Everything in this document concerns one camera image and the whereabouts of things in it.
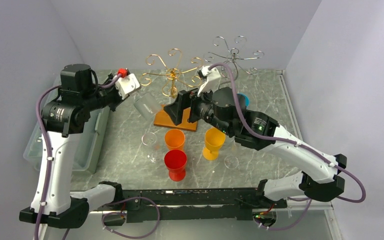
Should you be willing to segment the yellow plastic wine glass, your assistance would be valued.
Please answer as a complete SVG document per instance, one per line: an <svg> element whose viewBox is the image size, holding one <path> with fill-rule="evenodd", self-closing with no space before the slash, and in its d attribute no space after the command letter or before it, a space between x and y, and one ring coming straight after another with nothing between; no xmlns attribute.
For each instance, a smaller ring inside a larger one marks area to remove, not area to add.
<svg viewBox="0 0 384 240"><path fill-rule="evenodd" d="M210 128L204 136L203 157L208 161L214 161L219 156L219 151L226 140L226 135L217 128Z"/></svg>

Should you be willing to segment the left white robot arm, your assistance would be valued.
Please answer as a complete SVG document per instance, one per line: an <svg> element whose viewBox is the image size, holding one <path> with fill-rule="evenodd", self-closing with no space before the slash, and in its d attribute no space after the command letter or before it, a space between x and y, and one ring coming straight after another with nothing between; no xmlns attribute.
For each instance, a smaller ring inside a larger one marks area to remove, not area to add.
<svg viewBox="0 0 384 240"><path fill-rule="evenodd" d="M19 212L19 220L36 226L77 229L91 211L104 205L117 210L124 203L122 186L110 181L71 195L73 165L85 125L91 112L104 108L115 111L141 86L126 68L99 83L96 72L84 63L65 66L60 80L55 99L45 105L36 103L43 155L34 198Z"/></svg>

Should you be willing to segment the orange plastic wine glass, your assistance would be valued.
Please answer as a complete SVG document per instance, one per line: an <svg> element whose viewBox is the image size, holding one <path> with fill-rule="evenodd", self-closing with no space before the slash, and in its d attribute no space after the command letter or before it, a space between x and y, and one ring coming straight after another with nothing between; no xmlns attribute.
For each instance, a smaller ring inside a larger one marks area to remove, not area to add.
<svg viewBox="0 0 384 240"><path fill-rule="evenodd" d="M164 142L169 151L171 150L184 150L185 134L179 129L170 129L164 136Z"/></svg>

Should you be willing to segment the clear wine glass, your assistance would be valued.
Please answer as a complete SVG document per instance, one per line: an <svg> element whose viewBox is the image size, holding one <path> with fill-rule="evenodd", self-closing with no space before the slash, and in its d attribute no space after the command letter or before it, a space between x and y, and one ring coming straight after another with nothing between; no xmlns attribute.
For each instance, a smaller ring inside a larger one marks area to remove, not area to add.
<svg viewBox="0 0 384 240"><path fill-rule="evenodd" d="M224 165L228 169L236 169L239 166L240 145L231 140L225 148Z"/></svg>
<svg viewBox="0 0 384 240"><path fill-rule="evenodd" d="M153 132L147 132L141 137L145 157L153 164L160 159L161 146L158 137Z"/></svg>
<svg viewBox="0 0 384 240"><path fill-rule="evenodd" d="M133 105L139 114L146 120L154 118L155 115L163 109L159 101L150 92L147 92L136 99Z"/></svg>

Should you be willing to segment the gold wire rack wooden base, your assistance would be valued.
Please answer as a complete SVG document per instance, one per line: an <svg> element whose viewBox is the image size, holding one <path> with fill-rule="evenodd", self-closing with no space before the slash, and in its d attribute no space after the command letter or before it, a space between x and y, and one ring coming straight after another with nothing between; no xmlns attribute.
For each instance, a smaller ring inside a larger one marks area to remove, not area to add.
<svg viewBox="0 0 384 240"><path fill-rule="evenodd" d="M190 60L190 63L195 65L195 67L187 70L181 70L179 69L179 65L182 61L183 52L178 48L172 48L168 50L167 54L170 57L178 55L178 60L175 66L168 67L160 55L151 54L145 59L146 64L152 66L154 65L156 59L158 59L165 70L161 73L145 72L139 78L139 83L143 87L149 86L153 80L158 77L166 79L165 84L161 87L161 93L165 97L169 98L171 102L170 104L162 106L162 110L155 115L153 124L157 127L195 132L197 130L197 124L189 123L187 117L185 116L186 113L190 112L190 108L187 106L185 109L178 109L178 106L175 103L180 92L176 84L180 83L181 85L189 88L199 87L203 83L203 80L198 75L194 75L189 82L183 80L182 77L187 73L198 70L198 68L203 66L204 61L200 57L193 57Z"/></svg>

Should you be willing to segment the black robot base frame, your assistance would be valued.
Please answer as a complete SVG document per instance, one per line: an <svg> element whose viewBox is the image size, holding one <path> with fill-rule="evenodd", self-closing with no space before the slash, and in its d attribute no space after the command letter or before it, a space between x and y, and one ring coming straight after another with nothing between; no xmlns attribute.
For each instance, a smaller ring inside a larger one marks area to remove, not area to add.
<svg viewBox="0 0 384 240"><path fill-rule="evenodd" d="M123 210L127 223L142 223L160 219L167 220L207 220L235 219L251 221L258 212L251 209L239 209L236 206L221 208L180 207L162 208L158 205L218 205L241 204L245 207L267 208L270 213L275 205L287 206L286 200L271 201L263 197L256 187L234 188L190 188L190 189L124 189L123 199L126 203L107 203L103 206Z"/></svg>

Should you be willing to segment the blue plastic wine glass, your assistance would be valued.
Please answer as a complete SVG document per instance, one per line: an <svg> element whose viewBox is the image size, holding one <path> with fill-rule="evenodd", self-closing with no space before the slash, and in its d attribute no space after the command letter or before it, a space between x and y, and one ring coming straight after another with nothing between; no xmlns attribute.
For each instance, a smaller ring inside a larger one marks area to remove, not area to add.
<svg viewBox="0 0 384 240"><path fill-rule="evenodd" d="M249 98L243 93L238 93L237 95L243 99L245 106L248 107L250 104Z"/></svg>

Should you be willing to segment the clear plastic storage bin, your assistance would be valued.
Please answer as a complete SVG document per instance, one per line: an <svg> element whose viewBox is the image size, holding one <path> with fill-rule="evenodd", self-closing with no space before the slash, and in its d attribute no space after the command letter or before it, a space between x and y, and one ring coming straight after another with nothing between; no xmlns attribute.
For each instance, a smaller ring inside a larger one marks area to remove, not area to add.
<svg viewBox="0 0 384 240"><path fill-rule="evenodd" d="M76 175L92 175L96 172L109 113L108 107L90 113L90 119L85 123L73 160L72 170ZM25 147L23 158L39 171L42 152L42 132L36 124Z"/></svg>

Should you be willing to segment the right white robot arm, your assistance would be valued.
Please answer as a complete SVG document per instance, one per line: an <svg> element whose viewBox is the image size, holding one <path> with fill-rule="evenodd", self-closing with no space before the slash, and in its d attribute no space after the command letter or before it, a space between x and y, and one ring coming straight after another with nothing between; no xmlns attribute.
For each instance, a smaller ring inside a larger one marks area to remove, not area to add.
<svg viewBox="0 0 384 240"><path fill-rule="evenodd" d="M337 167L345 168L342 154L326 155L288 132L275 119L259 111L248 110L246 100L230 87L198 94L198 89L182 90L175 101L163 107L174 125L179 125L185 109L188 122L203 120L243 147L276 155L299 168L299 172L280 179L263 179L257 187L256 203L267 208L288 197L307 196L329 202L345 190L345 180Z"/></svg>

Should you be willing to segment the red plastic wine glass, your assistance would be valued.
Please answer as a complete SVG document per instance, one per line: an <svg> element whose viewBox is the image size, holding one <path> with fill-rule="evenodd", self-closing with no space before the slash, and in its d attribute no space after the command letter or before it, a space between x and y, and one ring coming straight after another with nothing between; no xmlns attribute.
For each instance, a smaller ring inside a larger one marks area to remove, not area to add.
<svg viewBox="0 0 384 240"><path fill-rule="evenodd" d="M180 182L185 178L187 161L187 155L178 149L170 150L165 154L164 164L172 181Z"/></svg>

